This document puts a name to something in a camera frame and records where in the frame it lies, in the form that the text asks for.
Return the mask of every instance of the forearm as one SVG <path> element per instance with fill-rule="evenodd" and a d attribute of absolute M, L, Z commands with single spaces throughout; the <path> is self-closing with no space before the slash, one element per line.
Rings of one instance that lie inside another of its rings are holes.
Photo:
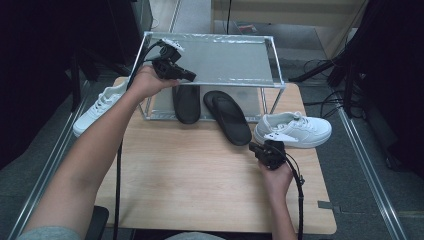
<path fill-rule="evenodd" d="M 295 240 L 296 233 L 285 198 L 270 197 L 270 204 L 272 214 L 272 239 Z"/>
<path fill-rule="evenodd" d="M 135 97 L 124 94 L 80 136 L 63 162 L 70 180 L 81 180 L 94 189 L 100 186 L 137 104 Z"/>
<path fill-rule="evenodd" d="M 113 163 L 137 104 L 135 96 L 124 94 L 80 136 L 46 189 L 26 231 L 64 226 L 84 237 L 97 190 Z"/>

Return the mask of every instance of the black cable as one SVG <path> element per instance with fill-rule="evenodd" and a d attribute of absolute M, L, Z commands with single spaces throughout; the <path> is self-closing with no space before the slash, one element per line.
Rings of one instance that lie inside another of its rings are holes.
<path fill-rule="evenodd" d="M 266 146 L 271 147 L 273 150 L 277 151 L 286 160 L 287 164 L 289 164 L 290 169 L 292 170 L 293 178 L 296 182 L 296 187 L 298 191 L 299 229 L 297 231 L 297 239 L 302 240 L 303 238 L 303 200 L 304 200 L 302 185 L 305 182 L 305 180 L 300 174 L 299 165 L 297 164 L 296 160 L 294 160 L 292 156 L 290 156 L 288 153 L 285 153 L 285 155 L 289 156 L 295 162 L 297 171 L 296 171 L 296 168 L 294 168 L 293 164 L 290 162 L 290 160 L 279 149 L 269 144 L 266 144 Z"/>
<path fill-rule="evenodd" d="M 322 101 L 319 101 L 319 102 L 305 102 L 305 103 L 303 103 L 303 106 L 314 106 L 314 105 L 325 105 L 325 104 L 335 104 L 335 103 L 341 103 L 341 102 L 343 102 L 343 99 L 342 98 L 335 98 L 335 99 L 330 99 L 330 100 L 328 100 L 328 101 L 326 101 L 326 102 L 322 102 Z"/>
<path fill-rule="evenodd" d="M 116 157 L 116 189 L 115 189 L 115 221 L 113 223 L 113 239 L 118 239 L 119 227 L 119 206 L 121 200 L 121 156 L 122 156 L 122 142 L 119 145 Z"/>
<path fill-rule="evenodd" d="M 328 95 L 325 99 L 324 99 L 324 101 L 323 102 L 327 102 L 328 101 L 328 99 L 330 98 L 330 97 L 332 97 L 333 95 L 335 95 L 335 94 L 337 94 L 337 93 L 342 93 L 343 91 L 334 91 L 334 92 L 332 92 L 330 95 Z M 324 110 L 324 104 L 322 104 L 321 105 L 321 108 L 320 108 L 320 111 L 319 111 L 319 114 L 320 114 L 320 117 L 321 118 L 324 118 L 324 116 L 322 115 L 322 112 L 323 112 L 323 110 Z"/>
<path fill-rule="evenodd" d="M 329 117 L 331 117 L 334 113 L 336 113 L 340 108 L 343 108 L 343 105 L 340 105 L 340 106 L 336 106 L 335 108 L 333 108 L 333 109 L 331 109 L 329 112 L 327 112 L 326 114 L 324 114 L 324 115 L 322 115 L 322 112 L 321 112 L 321 115 L 322 115 L 322 118 L 329 118 Z"/>
<path fill-rule="evenodd" d="M 298 76 L 298 77 L 295 77 L 295 78 L 289 78 L 288 81 L 289 82 L 303 82 L 303 81 L 317 75 L 318 73 L 321 73 L 322 71 L 325 71 L 325 70 L 329 69 L 330 67 L 334 66 L 335 63 L 339 60 L 340 60 L 340 56 L 338 56 L 338 57 L 336 57 L 332 60 L 327 61 L 326 63 L 318 66 L 317 68 L 312 69 L 311 71 L 309 71 L 309 72 L 307 72 L 307 73 L 305 73 L 301 76 Z"/>
<path fill-rule="evenodd" d="M 227 16 L 227 35 L 228 35 L 228 31 L 229 31 L 229 28 L 230 28 L 230 15 L 231 15 L 231 3 L 232 3 L 233 1 L 232 0 L 230 0 L 230 6 L 228 7 L 228 16 Z"/>
<path fill-rule="evenodd" d="M 314 68 L 318 68 L 319 66 L 321 66 L 322 64 L 321 63 L 327 63 L 328 61 L 330 61 L 330 60 L 320 60 L 320 59 L 312 59 L 312 60 L 308 60 L 308 61 L 306 61 L 304 64 L 303 64 L 303 72 L 304 73 L 307 73 L 307 71 L 306 71 L 306 66 L 309 64 L 309 63 L 311 63 L 311 62 L 313 62 L 313 61 L 316 61 L 317 63 L 316 63 L 316 66 L 314 67 Z M 322 78 L 315 78 L 315 76 L 312 76 L 311 77 L 311 79 L 313 79 L 313 80 L 325 80 L 325 79 L 327 79 L 328 78 L 328 76 L 329 75 L 326 75 L 326 74 L 324 74 L 324 71 L 322 71 L 322 72 L 320 72 L 319 74 L 321 74 L 321 75 L 323 75 L 325 78 L 324 79 L 322 79 Z"/>
<path fill-rule="evenodd" d="M 158 46 L 160 43 L 159 41 L 152 44 L 146 52 L 142 55 L 141 60 L 135 63 L 135 66 L 133 68 L 133 71 L 131 72 L 128 84 L 127 84 L 127 91 L 130 88 L 132 82 L 134 81 L 135 76 L 137 75 L 137 71 L 140 68 L 140 66 L 144 63 L 144 59 L 146 58 L 147 54 L 156 46 Z M 122 145 L 124 140 L 122 139 L 121 144 L 119 145 L 117 156 L 116 156 L 116 189 L 115 189 L 115 221 L 113 223 L 113 240 L 118 239 L 118 229 L 119 229 L 119 207 L 120 207 L 120 201 L 121 201 L 121 158 L 122 158 Z"/>

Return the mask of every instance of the sneaker sole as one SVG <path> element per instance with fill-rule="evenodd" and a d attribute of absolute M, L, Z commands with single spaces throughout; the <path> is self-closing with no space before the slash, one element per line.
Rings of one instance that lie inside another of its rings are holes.
<path fill-rule="evenodd" d="M 81 134 L 84 132 L 84 131 L 75 131 L 75 129 L 73 129 L 73 132 L 74 132 L 74 135 L 75 135 L 75 137 L 79 137 L 79 136 L 81 136 Z"/>
<path fill-rule="evenodd" d="M 253 136 L 258 143 L 263 145 L 266 139 L 258 133 L 257 127 L 258 125 L 256 125 L 255 127 Z M 284 145 L 287 147 L 295 147 L 295 148 L 314 148 L 325 143 L 330 138 L 330 136 L 331 136 L 331 133 L 326 138 L 323 138 L 316 142 L 310 142 L 310 143 L 295 143 L 295 142 L 285 143 L 284 142 Z"/>

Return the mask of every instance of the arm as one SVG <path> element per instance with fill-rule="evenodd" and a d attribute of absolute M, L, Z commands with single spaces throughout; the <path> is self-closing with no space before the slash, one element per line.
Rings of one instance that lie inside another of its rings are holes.
<path fill-rule="evenodd" d="M 140 68 L 128 91 L 75 142 L 24 232 L 42 226 L 62 226 L 76 231 L 84 239 L 97 191 L 138 103 L 177 84 L 176 80 L 158 79 L 151 67 Z"/>
<path fill-rule="evenodd" d="M 287 208 L 286 195 L 293 174 L 287 163 L 271 171 L 259 163 L 272 213 L 272 239 L 297 239 Z"/>

